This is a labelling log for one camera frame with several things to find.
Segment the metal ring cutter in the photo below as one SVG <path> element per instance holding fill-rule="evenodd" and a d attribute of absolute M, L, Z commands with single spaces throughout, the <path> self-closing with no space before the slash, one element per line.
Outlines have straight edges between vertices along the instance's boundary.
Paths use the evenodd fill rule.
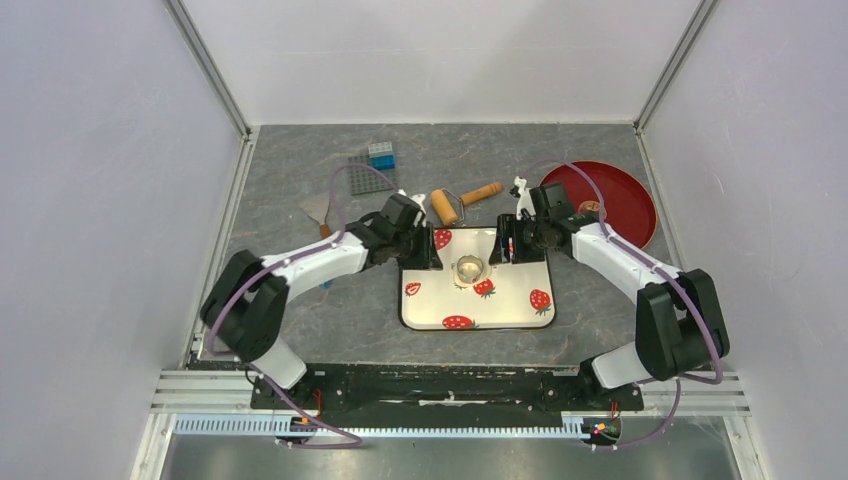
<path fill-rule="evenodd" d="M 488 278 L 487 265 L 477 256 L 464 255 L 452 264 L 455 282 L 461 286 L 471 286 Z"/>

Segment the strawberry print enamel tray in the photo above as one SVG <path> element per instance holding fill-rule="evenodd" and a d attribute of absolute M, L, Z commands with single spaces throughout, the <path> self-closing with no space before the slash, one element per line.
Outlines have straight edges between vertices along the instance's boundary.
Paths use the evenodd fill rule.
<path fill-rule="evenodd" d="M 556 318 L 548 262 L 490 265 L 496 229 L 440 228 L 442 270 L 400 271 L 399 318 L 416 331 L 540 329 Z M 479 257 L 493 272 L 470 288 L 453 283 L 452 264 Z"/>

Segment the wooden dough roller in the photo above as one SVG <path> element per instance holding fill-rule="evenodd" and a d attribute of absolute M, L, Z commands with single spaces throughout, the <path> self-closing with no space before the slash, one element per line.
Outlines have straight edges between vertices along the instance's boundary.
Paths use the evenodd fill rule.
<path fill-rule="evenodd" d="M 440 188 L 432 191 L 429 199 L 441 224 L 451 227 L 464 220 L 465 210 L 468 206 L 495 196 L 501 193 L 503 189 L 504 186 L 501 182 L 492 182 L 460 195 Z"/>

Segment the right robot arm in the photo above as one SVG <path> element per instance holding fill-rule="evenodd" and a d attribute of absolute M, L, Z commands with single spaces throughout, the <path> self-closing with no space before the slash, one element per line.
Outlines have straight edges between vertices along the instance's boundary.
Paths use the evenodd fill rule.
<path fill-rule="evenodd" d="M 490 264 L 534 263 L 563 253 L 603 276 L 635 306 L 633 341 L 580 364 L 577 392 L 585 405 L 602 408 L 618 388 L 641 381 L 722 381 L 730 341 L 708 273 L 683 271 L 646 254 L 596 213 L 577 212 L 560 183 L 528 187 L 518 177 L 510 193 L 516 211 L 497 219 Z"/>

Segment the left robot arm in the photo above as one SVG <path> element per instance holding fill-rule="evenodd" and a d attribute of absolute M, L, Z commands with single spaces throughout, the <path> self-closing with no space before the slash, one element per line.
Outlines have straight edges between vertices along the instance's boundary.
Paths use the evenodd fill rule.
<path fill-rule="evenodd" d="M 306 363 L 280 334 L 287 304 L 327 281 L 391 260 L 408 270 L 442 269 L 424 199 L 398 191 L 381 210 L 313 244 L 264 257 L 237 252 L 199 311 L 209 341 L 221 341 L 229 353 L 272 380 L 276 396 L 287 406 L 307 405 L 314 383 L 305 375 Z"/>

